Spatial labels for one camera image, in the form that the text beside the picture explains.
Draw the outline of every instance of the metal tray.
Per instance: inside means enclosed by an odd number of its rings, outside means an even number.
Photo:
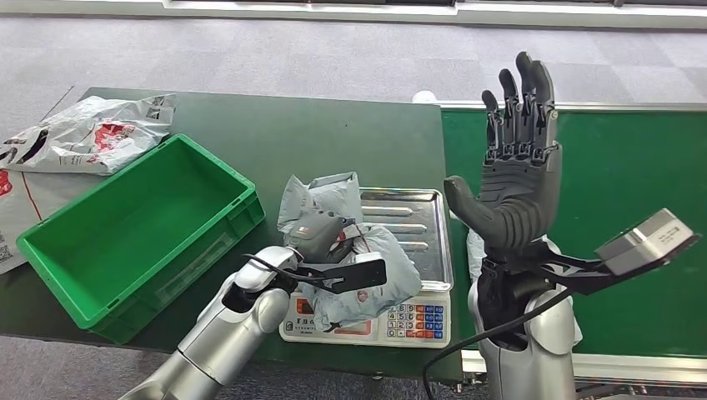
[[[422,279],[422,290],[454,285],[442,193],[429,189],[361,188],[364,222],[393,233]]]

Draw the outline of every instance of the crumpled bag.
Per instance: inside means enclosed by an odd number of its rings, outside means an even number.
[[[85,98],[0,143],[0,169],[111,175],[167,136],[175,99]]]
[[[547,235],[542,237],[542,240],[548,243],[550,250],[557,254],[562,254],[559,247],[551,241]],[[486,257],[486,252],[484,251],[484,240],[476,233],[473,229],[469,229],[469,234],[466,237],[466,251],[469,260],[469,276],[473,281],[476,281],[481,276],[481,264]],[[554,267],[555,273],[560,273],[559,267]],[[558,285],[560,290],[565,290],[566,287]],[[572,296],[569,297],[569,304],[574,305]],[[577,323],[577,318],[574,319],[574,345],[581,342],[584,336],[582,335],[582,330],[579,328]]]
[[[339,241],[353,238],[353,250],[341,263],[352,263],[356,253],[379,252],[385,260],[387,282],[340,294],[300,283],[299,289],[314,310],[316,329],[326,331],[376,318],[418,294],[422,287],[419,272],[395,236],[383,226],[362,222],[364,215],[356,172],[317,178],[309,185],[292,176],[280,203],[278,230],[287,237],[298,219],[320,208],[356,221],[339,236]]]

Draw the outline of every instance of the green crate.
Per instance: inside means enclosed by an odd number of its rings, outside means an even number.
[[[17,242],[80,328],[125,343],[264,216],[248,179],[178,135]]]

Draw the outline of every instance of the floor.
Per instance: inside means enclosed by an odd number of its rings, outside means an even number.
[[[91,86],[476,100],[527,50],[559,101],[707,103],[707,34],[413,24],[0,16],[0,138]],[[0,400],[110,399],[162,354],[0,337]],[[487,398],[481,387],[438,398]],[[693,396],[694,392],[681,392]],[[416,381],[255,364],[228,398],[423,398]]]

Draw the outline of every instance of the table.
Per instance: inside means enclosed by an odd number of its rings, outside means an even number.
[[[91,88],[84,97],[139,99],[155,94],[159,92]],[[255,182],[267,217],[129,342],[132,348],[173,351],[221,282],[245,263],[239,255],[282,241],[275,223],[290,175],[307,182],[317,176],[357,171],[362,186],[438,190],[445,177],[437,106],[181,92],[171,131],[187,134]],[[458,257],[454,265],[453,342],[462,327],[469,330],[471,326],[465,305],[467,268]],[[0,277],[0,334],[111,345],[78,329],[29,265]],[[417,378],[422,364],[435,353],[431,349],[288,343],[272,334],[254,358]],[[448,383],[460,381],[460,354],[445,358],[431,376]]]

